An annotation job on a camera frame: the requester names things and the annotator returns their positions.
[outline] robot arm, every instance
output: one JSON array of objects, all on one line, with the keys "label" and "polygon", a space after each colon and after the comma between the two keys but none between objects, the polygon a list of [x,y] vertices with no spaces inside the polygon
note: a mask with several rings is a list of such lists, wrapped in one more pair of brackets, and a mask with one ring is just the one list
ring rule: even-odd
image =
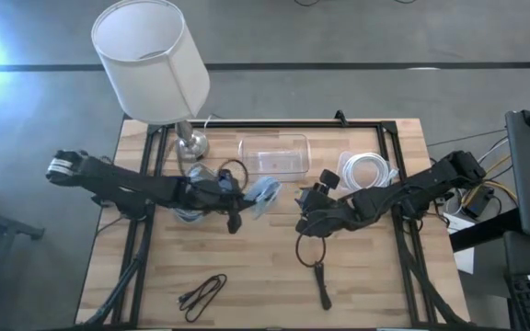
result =
[{"label": "robot arm", "polygon": [[452,152],[431,168],[386,188],[363,188],[334,200],[328,190],[336,188],[339,177],[328,170],[320,176],[321,183],[304,188],[296,200],[302,218],[295,226],[298,233],[327,237],[340,229],[355,231],[371,225],[399,205],[408,219],[420,219],[430,203],[446,195],[451,188],[471,189],[486,176],[471,153]]},{"label": "robot arm", "polygon": [[46,173],[55,185],[82,187],[100,204],[109,200],[132,219],[143,219],[149,205],[190,211],[228,213],[228,231],[241,225],[239,213],[255,201],[245,200],[230,171],[221,170],[216,180],[192,182],[189,177],[148,177],[112,165],[85,152],[58,151]]}]

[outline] silver lamp base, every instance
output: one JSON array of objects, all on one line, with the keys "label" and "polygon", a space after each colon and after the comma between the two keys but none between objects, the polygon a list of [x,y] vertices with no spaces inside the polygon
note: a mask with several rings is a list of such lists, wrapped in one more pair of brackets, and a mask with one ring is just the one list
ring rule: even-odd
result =
[{"label": "silver lamp base", "polygon": [[175,131],[179,139],[176,147],[183,162],[195,162],[203,159],[210,151],[208,138],[203,132],[195,131],[191,124],[184,120],[175,124]]}]

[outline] wooden table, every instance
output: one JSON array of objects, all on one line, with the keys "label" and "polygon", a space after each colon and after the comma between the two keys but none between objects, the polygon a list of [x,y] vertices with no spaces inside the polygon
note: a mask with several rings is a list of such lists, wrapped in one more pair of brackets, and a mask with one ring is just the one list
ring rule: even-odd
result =
[{"label": "wooden table", "polygon": [[[409,176],[430,166],[419,120],[396,120],[402,154]],[[237,158],[238,142],[255,133],[300,133],[311,146],[311,167],[305,180],[284,183],[271,210],[258,220],[243,211],[237,234],[226,230],[226,218],[214,213],[200,225],[176,221],[169,210],[158,208],[141,302],[140,327],[377,327],[408,326],[409,315],[394,229],[389,214],[357,232],[339,231],[327,239],[324,261],[326,283],[333,306],[320,306],[313,271],[294,255],[294,226],[299,208],[294,202],[299,187],[317,181],[322,169],[335,171],[340,153],[378,153],[376,132],[368,129],[208,129],[211,151],[204,161],[217,168]],[[138,171],[146,125],[126,120],[122,127],[117,166]],[[390,150],[390,160],[394,160]],[[164,175],[177,175],[171,153]],[[331,192],[331,197],[340,196]],[[103,211],[99,226],[116,219],[113,209]],[[119,276],[127,222],[117,223],[96,239],[76,321],[87,320],[107,298]],[[457,274],[445,226],[426,217],[421,231],[427,269],[432,283],[455,312],[468,320],[466,301]],[[319,240],[305,238],[301,252],[318,257]],[[177,298],[210,276],[224,273],[228,282],[195,324],[185,322]],[[421,309],[421,295],[415,286]],[[124,318],[130,311],[127,296]]]}]

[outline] plastic item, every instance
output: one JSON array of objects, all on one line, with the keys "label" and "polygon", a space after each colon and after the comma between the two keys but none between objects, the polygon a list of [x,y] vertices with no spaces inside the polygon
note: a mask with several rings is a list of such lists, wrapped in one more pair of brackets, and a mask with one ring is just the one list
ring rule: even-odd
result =
[{"label": "plastic item", "polygon": [[340,177],[338,189],[351,193],[361,188],[384,188],[398,170],[391,168],[379,154],[343,152],[339,156],[337,174]]},{"label": "plastic item", "polygon": [[185,18],[163,0],[125,0],[106,9],[91,39],[126,114],[149,124],[195,117],[210,77]]},{"label": "plastic item", "polygon": [[245,200],[254,200],[256,202],[251,207],[255,220],[269,210],[281,189],[282,183],[273,177],[260,177],[255,184],[251,185],[245,193]]},{"label": "plastic item", "polygon": [[251,181],[263,176],[298,181],[310,170],[310,144],[303,134],[250,135],[240,142],[238,155]]}]

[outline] gray floor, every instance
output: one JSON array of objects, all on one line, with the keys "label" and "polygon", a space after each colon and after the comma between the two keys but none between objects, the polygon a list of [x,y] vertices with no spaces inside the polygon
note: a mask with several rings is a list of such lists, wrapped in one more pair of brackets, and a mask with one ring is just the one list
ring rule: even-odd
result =
[{"label": "gray floor", "polygon": [[[408,6],[322,0],[310,8],[291,0],[174,2],[207,63],[530,62],[530,0]],[[0,64],[98,63],[89,31],[111,3],[0,2]],[[485,153],[503,133],[440,142],[501,129],[506,111],[530,108],[530,70],[220,72],[211,78],[202,117],[329,118],[342,109],[351,118],[421,118],[435,158],[454,149]],[[41,241],[19,238],[14,246],[0,279],[0,328],[72,323],[99,208],[81,189],[48,184],[44,173],[60,148],[113,156],[121,116],[104,73],[0,73],[0,213],[47,229]],[[506,153],[500,150],[486,166]],[[501,181],[513,186],[511,174]],[[503,265],[492,257],[496,247],[482,251],[478,275],[462,276],[469,310],[478,323],[503,326],[500,298],[483,294],[485,287],[503,291]],[[493,285],[480,286],[488,282]]]}]

